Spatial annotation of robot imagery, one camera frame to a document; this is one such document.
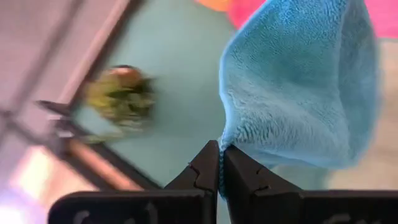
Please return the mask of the orange microfiber towel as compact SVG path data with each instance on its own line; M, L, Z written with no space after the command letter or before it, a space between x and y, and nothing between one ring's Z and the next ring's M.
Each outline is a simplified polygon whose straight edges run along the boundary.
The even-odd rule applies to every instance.
M196 3L218 12L226 12L232 0L195 0Z

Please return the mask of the teal table mat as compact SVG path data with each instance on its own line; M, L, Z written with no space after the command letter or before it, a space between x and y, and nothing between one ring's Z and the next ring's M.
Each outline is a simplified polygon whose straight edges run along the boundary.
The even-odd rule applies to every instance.
M233 33L223 13L194 0L144 0L95 73L132 65L154 77L150 125L105 145L160 187L222 133L218 64Z

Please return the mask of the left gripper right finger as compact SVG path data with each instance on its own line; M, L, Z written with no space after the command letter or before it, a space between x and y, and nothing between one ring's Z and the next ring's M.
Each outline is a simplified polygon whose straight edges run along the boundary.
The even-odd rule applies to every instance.
M303 190L235 146L223 180L232 224L398 224L397 190Z

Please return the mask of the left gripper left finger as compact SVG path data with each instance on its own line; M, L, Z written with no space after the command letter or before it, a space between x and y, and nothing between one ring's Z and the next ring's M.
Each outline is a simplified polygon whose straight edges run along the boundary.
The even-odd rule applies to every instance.
M48 224L216 224L218 171L218 143L208 141L163 189L68 194Z

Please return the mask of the pink microfiber towel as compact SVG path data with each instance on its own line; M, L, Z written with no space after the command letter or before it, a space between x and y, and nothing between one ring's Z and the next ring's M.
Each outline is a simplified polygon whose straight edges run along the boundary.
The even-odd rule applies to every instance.
M227 15L235 28L267 0L231 0ZM378 37L398 39L398 0L364 0Z

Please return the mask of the small potted plant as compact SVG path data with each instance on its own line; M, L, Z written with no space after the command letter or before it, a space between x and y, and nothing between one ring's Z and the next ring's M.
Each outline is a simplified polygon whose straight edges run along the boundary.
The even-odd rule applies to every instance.
M89 144L125 138L144 129L155 106L154 78L130 65L118 65L101 72L89 82L85 103L116 127L115 131L87 135Z

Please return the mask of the blue microfiber towel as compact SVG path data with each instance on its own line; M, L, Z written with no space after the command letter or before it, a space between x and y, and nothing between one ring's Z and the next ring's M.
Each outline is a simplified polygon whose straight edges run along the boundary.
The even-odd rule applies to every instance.
M266 0L220 59L220 154L234 146L266 167L356 165L379 113L378 56L364 0Z

